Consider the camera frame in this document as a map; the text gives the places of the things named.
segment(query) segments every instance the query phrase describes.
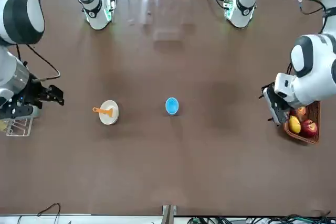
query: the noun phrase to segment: wire rack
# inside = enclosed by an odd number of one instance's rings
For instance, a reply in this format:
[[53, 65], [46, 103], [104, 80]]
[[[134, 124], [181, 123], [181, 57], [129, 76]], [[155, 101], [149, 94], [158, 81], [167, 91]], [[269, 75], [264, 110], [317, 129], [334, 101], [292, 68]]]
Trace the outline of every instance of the wire rack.
[[29, 136], [32, 129], [33, 118], [24, 118], [16, 120], [0, 121], [3, 125], [6, 125], [2, 129], [6, 133], [6, 136]]

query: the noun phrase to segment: metal stand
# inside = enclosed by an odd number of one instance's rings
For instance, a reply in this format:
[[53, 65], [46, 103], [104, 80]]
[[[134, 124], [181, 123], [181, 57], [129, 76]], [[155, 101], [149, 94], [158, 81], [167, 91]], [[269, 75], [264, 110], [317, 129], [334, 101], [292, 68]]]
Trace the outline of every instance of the metal stand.
[[163, 218], [161, 224], [174, 224], [174, 215], [177, 213], [176, 206], [164, 205], [162, 207]]

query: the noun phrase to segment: yellow fruit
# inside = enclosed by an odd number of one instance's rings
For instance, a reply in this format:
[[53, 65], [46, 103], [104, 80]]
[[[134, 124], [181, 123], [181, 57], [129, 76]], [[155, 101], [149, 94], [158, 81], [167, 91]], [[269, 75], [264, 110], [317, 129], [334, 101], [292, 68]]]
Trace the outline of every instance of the yellow fruit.
[[296, 116], [291, 115], [289, 117], [289, 130], [295, 134], [299, 134], [301, 131], [301, 124]]
[[4, 131], [8, 126], [8, 122], [1, 120], [0, 121], [0, 131]]

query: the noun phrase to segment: red apple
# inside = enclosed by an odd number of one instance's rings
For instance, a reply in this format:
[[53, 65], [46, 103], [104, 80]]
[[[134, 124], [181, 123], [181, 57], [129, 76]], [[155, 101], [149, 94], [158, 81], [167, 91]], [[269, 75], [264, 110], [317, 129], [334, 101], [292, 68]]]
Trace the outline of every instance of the red apple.
[[305, 120], [305, 115], [306, 115], [306, 107], [299, 107], [296, 110], [290, 110], [289, 111], [290, 115], [296, 116], [300, 122]]
[[301, 135], [305, 137], [313, 137], [318, 133], [319, 129], [312, 120], [305, 120], [301, 123]]

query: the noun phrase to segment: apple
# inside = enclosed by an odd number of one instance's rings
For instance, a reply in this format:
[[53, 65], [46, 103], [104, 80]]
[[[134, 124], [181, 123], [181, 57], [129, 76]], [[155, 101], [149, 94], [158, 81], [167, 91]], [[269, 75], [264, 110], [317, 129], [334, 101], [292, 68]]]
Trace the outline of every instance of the apple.
[[317, 135], [319, 129], [312, 120], [308, 119], [301, 123], [301, 134], [305, 137], [313, 137]]
[[299, 107], [296, 110], [290, 110], [289, 114], [296, 116], [299, 119], [299, 121], [302, 122], [305, 119], [304, 116], [306, 115], [306, 107], [303, 106], [303, 107]]
[[289, 125], [289, 130], [295, 134], [299, 134], [300, 131], [301, 131], [301, 124], [300, 124], [300, 121], [299, 119], [294, 116], [294, 115], [291, 115], [289, 117], [289, 122], [288, 122], [288, 125]]

